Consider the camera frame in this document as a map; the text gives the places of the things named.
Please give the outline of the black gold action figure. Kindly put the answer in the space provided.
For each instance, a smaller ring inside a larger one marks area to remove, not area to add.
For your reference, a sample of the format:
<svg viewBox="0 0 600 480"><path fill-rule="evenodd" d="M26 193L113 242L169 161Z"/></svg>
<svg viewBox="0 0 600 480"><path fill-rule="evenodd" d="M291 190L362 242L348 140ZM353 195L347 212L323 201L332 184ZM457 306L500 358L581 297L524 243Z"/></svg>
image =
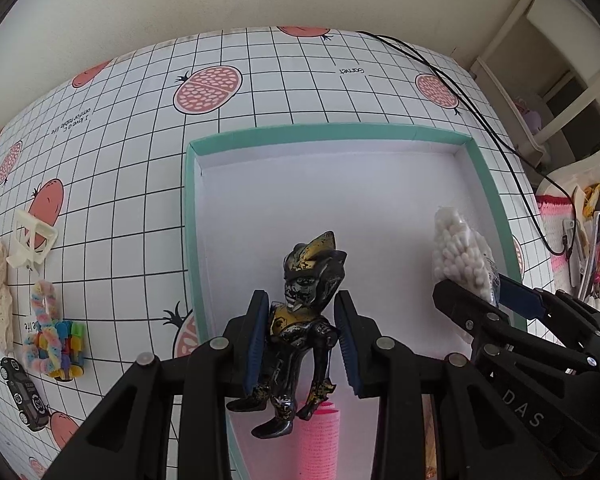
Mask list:
<svg viewBox="0 0 600 480"><path fill-rule="evenodd" d="M268 440L291 434L294 421L306 422L336 386L329 376L330 358L340 330L323 314L346 275L347 254L326 231L299 243L283 262L283 302L268 309L258 382L250 393L230 401L235 413L260 412L272 405L273 417L251 430Z"/></svg>

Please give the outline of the pink hair roller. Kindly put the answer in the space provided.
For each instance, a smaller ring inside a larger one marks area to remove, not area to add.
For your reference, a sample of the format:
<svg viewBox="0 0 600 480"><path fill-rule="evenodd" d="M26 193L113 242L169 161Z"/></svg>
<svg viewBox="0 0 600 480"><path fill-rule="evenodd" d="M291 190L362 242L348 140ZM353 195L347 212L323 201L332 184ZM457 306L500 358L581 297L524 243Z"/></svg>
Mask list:
<svg viewBox="0 0 600 480"><path fill-rule="evenodd" d="M334 480L337 477L340 411L325 402L307 422L299 422L299 479Z"/></svg>

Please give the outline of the black toy car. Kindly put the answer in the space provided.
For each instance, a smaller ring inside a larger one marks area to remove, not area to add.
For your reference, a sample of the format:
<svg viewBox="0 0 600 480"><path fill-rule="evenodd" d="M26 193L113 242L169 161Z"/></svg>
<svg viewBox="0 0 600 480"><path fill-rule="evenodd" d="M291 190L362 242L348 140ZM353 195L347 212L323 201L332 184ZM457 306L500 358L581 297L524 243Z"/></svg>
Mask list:
<svg viewBox="0 0 600 480"><path fill-rule="evenodd" d="M33 432L44 429L50 421L50 412L24 367L16 359L5 356L1 359L0 373L23 425Z"/></svg>

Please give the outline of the cream plastic hair claw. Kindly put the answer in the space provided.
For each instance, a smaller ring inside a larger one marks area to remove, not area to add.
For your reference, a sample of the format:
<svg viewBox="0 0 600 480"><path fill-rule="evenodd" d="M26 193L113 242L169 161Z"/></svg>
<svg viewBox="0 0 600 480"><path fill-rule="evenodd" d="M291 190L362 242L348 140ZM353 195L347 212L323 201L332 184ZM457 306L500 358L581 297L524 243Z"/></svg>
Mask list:
<svg viewBox="0 0 600 480"><path fill-rule="evenodd" d="M57 237L58 231L53 226L18 209L14 214L6 261L14 269L24 266L30 271L40 272Z"/></svg>

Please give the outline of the teal cardboard box lid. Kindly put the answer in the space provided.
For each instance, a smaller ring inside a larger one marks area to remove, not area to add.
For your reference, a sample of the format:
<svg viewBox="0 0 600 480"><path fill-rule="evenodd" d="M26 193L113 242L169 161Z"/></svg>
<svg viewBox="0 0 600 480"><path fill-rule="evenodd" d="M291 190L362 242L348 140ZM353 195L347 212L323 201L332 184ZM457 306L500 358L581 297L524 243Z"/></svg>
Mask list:
<svg viewBox="0 0 600 480"><path fill-rule="evenodd" d="M519 274L503 200L476 141L429 127L321 124L216 134L186 148L185 235L201 339L283 299L283 261L326 231L347 254L342 289L381 333L421 356L468 353L432 302L434 216L457 209L503 274Z"/></svg>

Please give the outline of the bag of cotton swabs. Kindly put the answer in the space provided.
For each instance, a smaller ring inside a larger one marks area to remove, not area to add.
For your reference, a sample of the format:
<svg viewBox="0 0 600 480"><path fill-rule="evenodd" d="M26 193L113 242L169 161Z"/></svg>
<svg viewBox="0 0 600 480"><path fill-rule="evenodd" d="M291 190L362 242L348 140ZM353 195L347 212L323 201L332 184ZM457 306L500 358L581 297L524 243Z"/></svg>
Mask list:
<svg viewBox="0 0 600 480"><path fill-rule="evenodd" d="M501 279L486 238L454 207L434 215L434 284L450 280L498 308Z"/></svg>

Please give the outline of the pomegranate grid tablecloth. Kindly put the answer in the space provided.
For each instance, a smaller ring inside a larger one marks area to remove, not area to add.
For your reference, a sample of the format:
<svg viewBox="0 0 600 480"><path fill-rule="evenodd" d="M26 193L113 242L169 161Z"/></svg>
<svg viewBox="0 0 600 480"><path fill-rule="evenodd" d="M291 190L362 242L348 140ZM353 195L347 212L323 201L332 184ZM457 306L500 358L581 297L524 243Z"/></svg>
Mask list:
<svg viewBox="0 0 600 480"><path fill-rule="evenodd" d="M85 326L84 374L35 385L53 415L23 425L0 376L0 451L41 478L142 351L186 356L201 338L188 289L189 142L248 127L407 124L472 136L498 192L522 280L552 287L521 162L468 73L447 56L362 32L265 27L178 38L79 74L0 131L0 242L15 211L58 231L40 278Z"/></svg>

